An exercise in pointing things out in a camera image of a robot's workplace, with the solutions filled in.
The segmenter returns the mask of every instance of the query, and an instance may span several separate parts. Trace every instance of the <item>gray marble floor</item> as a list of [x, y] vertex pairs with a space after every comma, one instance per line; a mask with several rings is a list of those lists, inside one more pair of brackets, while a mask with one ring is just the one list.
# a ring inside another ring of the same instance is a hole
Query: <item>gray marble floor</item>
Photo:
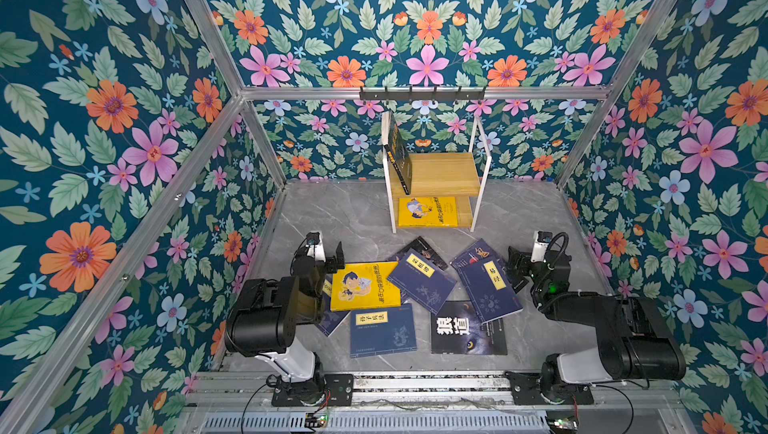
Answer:
[[[289, 184], [277, 228], [258, 277], [288, 275], [290, 260], [307, 232], [320, 230], [326, 249], [343, 242], [347, 262], [383, 260], [415, 237], [423, 236], [449, 262], [476, 239], [483, 238], [502, 256], [507, 246], [530, 250], [534, 230], [564, 230], [571, 237], [571, 289], [605, 292], [605, 284], [588, 257], [578, 226], [560, 191], [543, 182], [488, 182], [474, 233], [460, 229], [398, 229], [389, 224], [386, 188], [382, 182]], [[456, 279], [453, 268], [448, 273]], [[339, 370], [538, 370], [553, 352], [572, 352], [596, 345], [594, 329], [546, 319], [533, 307], [526, 286], [520, 293], [524, 309], [504, 318], [508, 354], [473, 356], [432, 354], [429, 312], [414, 306], [418, 351], [351, 359], [350, 318], [330, 336], [314, 326], [299, 326], [296, 338], [317, 352], [328, 371]], [[466, 300], [459, 282], [451, 300]], [[227, 356], [224, 370], [270, 370], [263, 361]]]

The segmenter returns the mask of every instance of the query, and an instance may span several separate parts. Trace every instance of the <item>standing book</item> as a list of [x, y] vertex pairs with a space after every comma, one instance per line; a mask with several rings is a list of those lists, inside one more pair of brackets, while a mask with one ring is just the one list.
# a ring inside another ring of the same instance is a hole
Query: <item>standing book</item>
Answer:
[[413, 305], [355, 311], [350, 328], [350, 357], [380, 356], [416, 350]]
[[456, 285], [455, 279], [414, 249], [406, 253], [388, 279], [432, 314], [440, 311]]
[[397, 173], [402, 190], [409, 196], [413, 166], [406, 150], [406, 142], [402, 140], [400, 129], [397, 127], [397, 120], [389, 111], [384, 111], [382, 115], [382, 144], [389, 163]]

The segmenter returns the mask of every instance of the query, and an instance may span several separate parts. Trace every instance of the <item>orange flower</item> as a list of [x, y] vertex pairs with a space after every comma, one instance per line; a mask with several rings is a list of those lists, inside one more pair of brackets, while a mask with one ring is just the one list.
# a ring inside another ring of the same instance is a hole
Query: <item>orange flower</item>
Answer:
[[598, 17], [594, 22], [595, 26], [592, 26], [589, 32], [592, 35], [592, 42], [607, 44], [609, 40], [619, 35], [619, 29], [626, 23], [623, 9], [619, 12], [616, 12], [616, 9], [609, 10], [605, 16]]
[[400, 12], [397, 16], [395, 16], [395, 24], [398, 26], [405, 26], [408, 24], [408, 15], [404, 12]]
[[312, 170], [312, 163], [303, 156], [293, 156], [293, 159], [290, 160], [290, 165], [299, 172], [309, 172]]
[[523, 71], [527, 66], [528, 64], [523, 59], [518, 60], [516, 55], [508, 56], [506, 62], [499, 59], [493, 65], [494, 68], [488, 71], [488, 80], [491, 81], [488, 85], [492, 88], [519, 86], [520, 81], [528, 75], [528, 71]]
[[547, 170], [554, 164], [554, 158], [550, 154], [545, 154], [533, 161], [533, 170]]
[[705, 412], [701, 428], [706, 434], [736, 434], [736, 428], [717, 412]]
[[54, 253], [40, 257], [40, 272], [53, 274], [50, 284], [56, 290], [65, 292], [74, 282], [74, 292], [81, 293], [94, 286], [94, 276], [101, 275], [109, 267], [107, 259], [117, 254], [114, 242], [107, 242], [110, 232], [97, 226], [91, 232], [87, 222], [75, 222], [69, 227], [69, 233], [62, 230], [54, 232], [45, 241], [45, 245]]
[[195, 90], [192, 91], [192, 100], [197, 102], [197, 113], [207, 122], [213, 122], [219, 117], [221, 111], [221, 99], [219, 89], [210, 83], [210, 79], [197, 79], [194, 82]]
[[88, 115], [98, 118], [96, 125], [105, 131], [111, 128], [116, 134], [125, 132], [134, 125], [134, 119], [139, 119], [139, 110], [134, 107], [136, 98], [117, 81], [112, 84], [105, 79], [98, 85], [99, 90], [92, 88], [85, 95], [91, 101], [85, 105]]
[[423, 40], [425, 44], [432, 44], [435, 39], [440, 38], [442, 21], [438, 19], [435, 11], [427, 11], [416, 23], [416, 28], [418, 29], [418, 38]]
[[728, 98], [728, 107], [725, 110], [725, 117], [728, 119], [733, 118], [733, 122], [737, 126], [741, 126], [746, 122], [746, 125], [752, 126], [760, 122], [761, 115], [768, 115], [768, 80], [758, 79], [757, 82], [752, 84], [752, 81], [747, 81], [739, 86], [739, 91], [734, 92]]
[[235, 29], [243, 39], [251, 44], [264, 44], [270, 32], [264, 27], [264, 20], [260, 16], [255, 16], [252, 11], [237, 11], [235, 13]]
[[229, 262], [235, 262], [240, 256], [240, 248], [243, 247], [243, 236], [239, 232], [230, 232], [224, 243], [224, 258]]
[[467, 23], [467, 15], [464, 12], [456, 11], [451, 18], [454, 26], [464, 26]]
[[624, 233], [613, 229], [608, 235], [607, 246], [610, 253], [616, 257], [625, 254], [627, 252], [627, 240], [624, 238]]
[[631, 113], [629, 117], [636, 122], [643, 123], [656, 115], [659, 110], [656, 103], [661, 102], [661, 84], [654, 79], [646, 79], [632, 91], [632, 99], [629, 101]]
[[357, 59], [350, 60], [345, 55], [339, 56], [339, 61], [328, 64], [328, 80], [333, 81], [334, 88], [361, 88], [366, 72], [360, 69]]

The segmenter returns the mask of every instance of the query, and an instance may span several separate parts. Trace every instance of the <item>cable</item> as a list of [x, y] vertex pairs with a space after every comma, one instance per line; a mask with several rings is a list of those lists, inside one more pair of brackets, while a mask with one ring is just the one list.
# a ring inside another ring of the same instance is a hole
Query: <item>cable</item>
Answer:
[[629, 408], [632, 410], [632, 414], [629, 418], [629, 425], [627, 426], [627, 429], [621, 432], [621, 434], [627, 434], [627, 432], [629, 432], [629, 429], [632, 427], [632, 422], [634, 422], [634, 406], [632, 405], [632, 401], [630, 400], [629, 396], [627, 396], [627, 394], [625, 394], [624, 391], [622, 391], [621, 389], [617, 389], [613, 386], [608, 386], [606, 384], [593, 384], [593, 386], [607, 387], [609, 389], [612, 389], [618, 392], [619, 394], [621, 394], [622, 396], [624, 396], [624, 398], [627, 400], [627, 402], [629, 403]]

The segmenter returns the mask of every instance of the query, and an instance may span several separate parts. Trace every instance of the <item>blue book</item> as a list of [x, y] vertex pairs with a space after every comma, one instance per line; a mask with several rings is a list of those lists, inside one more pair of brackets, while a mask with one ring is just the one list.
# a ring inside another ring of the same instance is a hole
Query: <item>blue book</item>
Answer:
[[456, 285], [456, 280], [414, 249], [406, 252], [387, 280], [405, 291], [430, 313], [437, 314]]
[[483, 323], [523, 309], [507, 280], [504, 260], [480, 239], [451, 261]]
[[416, 350], [413, 305], [352, 312], [350, 357], [379, 356]]

